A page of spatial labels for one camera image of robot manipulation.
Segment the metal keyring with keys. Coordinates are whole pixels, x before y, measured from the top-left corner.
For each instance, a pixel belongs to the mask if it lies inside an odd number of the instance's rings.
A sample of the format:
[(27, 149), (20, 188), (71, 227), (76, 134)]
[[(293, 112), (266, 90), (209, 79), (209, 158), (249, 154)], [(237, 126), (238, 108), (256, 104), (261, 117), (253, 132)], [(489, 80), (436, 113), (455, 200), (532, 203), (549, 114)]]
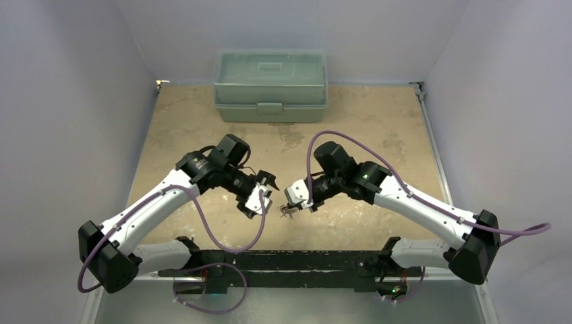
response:
[(293, 214), (297, 211), (296, 208), (288, 207), (287, 205), (280, 205), (278, 210), (281, 214), (281, 217), (288, 217), (290, 219), (293, 219)]

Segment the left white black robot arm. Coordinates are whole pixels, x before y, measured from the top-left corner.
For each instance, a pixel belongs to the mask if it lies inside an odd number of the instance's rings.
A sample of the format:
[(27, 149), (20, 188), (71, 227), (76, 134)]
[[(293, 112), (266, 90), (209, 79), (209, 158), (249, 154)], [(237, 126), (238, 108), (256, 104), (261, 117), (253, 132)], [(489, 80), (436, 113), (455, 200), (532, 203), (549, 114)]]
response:
[(265, 217), (272, 205), (270, 195), (277, 188), (276, 177), (264, 170), (244, 173), (251, 152), (248, 143), (226, 134), (216, 146), (186, 153), (157, 186), (118, 215), (99, 225), (93, 221), (83, 224), (78, 230), (79, 291), (92, 291), (83, 285), (87, 272), (108, 293), (155, 271), (174, 270), (185, 276), (199, 272), (200, 249), (191, 238), (178, 237), (162, 244), (141, 241), (180, 207), (197, 203), (199, 196), (215, 188), (234, 194), (237, 209), (247, 218)]

